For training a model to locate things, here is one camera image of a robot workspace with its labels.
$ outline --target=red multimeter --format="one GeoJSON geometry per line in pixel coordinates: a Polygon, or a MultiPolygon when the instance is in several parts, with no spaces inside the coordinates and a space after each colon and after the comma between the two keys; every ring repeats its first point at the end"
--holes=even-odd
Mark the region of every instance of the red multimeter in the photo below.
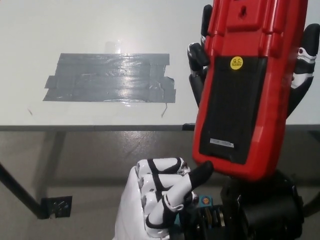
{"type": "Polygon", "coordinates": [[[193,158],[257,181],[275,172],[307,0],[215,0],[205,43],[210,66],[193,158]]]}

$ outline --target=concrete floor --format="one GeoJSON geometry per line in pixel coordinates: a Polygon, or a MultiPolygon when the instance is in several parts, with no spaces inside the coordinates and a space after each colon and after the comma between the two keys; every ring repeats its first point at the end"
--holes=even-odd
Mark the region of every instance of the concrete floor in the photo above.
{"type": "MultiPolygon", "coordinates": [[[[0,132],[0,162],[38,200],[73,196],[70,218],[37,220],[0,184],[1,240],[110,240],[130,168],[140,159],[184,158],[194,167],[192,132],[0,132]]],[[[279,168],[299,183],[305,202],[320,191],[320,143],[288,132],[279,168]]],[[[224,177],[199,191],[219,202],[224,177]]],[[[301,239],[319,239],[320,214],[301,239]]]]}

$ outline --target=qc passed sticker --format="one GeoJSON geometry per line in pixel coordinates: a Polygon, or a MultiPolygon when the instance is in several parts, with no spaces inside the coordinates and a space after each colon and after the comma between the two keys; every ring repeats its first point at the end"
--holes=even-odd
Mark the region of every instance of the qc passed sticker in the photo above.
{"type": "Polygon", "coordinates": [[[231,59],[230,67],[233,70],[239,70],[240,68],[242,68],[243,64],[244,64],[244,60],[242,59],[242,57],[235,56],[234,58],[231,59]]]}

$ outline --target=label sticker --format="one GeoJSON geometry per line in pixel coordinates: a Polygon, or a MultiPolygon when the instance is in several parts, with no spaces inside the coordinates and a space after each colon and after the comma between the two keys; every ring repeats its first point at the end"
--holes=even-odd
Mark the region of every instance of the label sticker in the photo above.
{"type": "Polygon", "coordinates": [[[234,58],[231,59],[230,67],[233,70],[239,70],[240,68],[242,68],[243,64],[244,64],[244,60],[242,59],[242,57],[235,56],[234,58]]]}
{"type": "Polygon", "coordinates": [[[217,144],[217,145],[221,145],[221,146],[225,146],[225,147],[229,147],[229,148],[235,148],[235,145],[232,142],[229,141],[222,141],[219,139],[214,139],[214,138],[210,138],[210,143],[211,144],[217,144]]]}

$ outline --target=duct tape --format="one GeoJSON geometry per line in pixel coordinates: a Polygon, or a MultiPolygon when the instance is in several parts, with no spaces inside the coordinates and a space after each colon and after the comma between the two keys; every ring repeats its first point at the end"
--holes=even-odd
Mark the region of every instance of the duct tape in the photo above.
{"type": "Polygon", "coordinates": [[[62,53],[44,101],[174,103],[169,54],[62,53]]]}

